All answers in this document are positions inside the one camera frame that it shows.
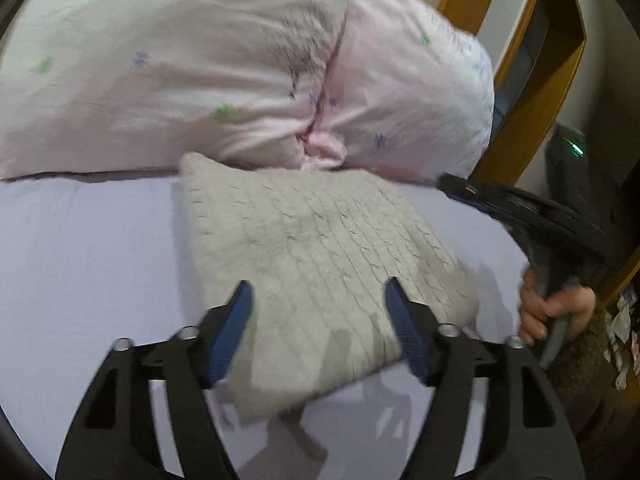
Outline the person's right hand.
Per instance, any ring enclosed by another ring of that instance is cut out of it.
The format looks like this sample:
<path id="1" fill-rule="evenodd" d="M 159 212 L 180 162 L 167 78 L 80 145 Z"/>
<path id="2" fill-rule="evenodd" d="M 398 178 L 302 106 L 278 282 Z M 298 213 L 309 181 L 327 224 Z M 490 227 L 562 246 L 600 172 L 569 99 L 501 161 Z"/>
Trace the person's right hand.
<path id="1" fill-rule="evenodd" d="M 590 287 L 573 286 L 547 299 L 537 294 L 539 280 L 529 266 L 523 273 L 520 288 L 520 329 L 518 336 L 529 346 L 548 338 L 546 323 L 552 318 L 570 317 L 566 336 L 576 338 L 588 326 L 597 307 L 597 297 Z"/>

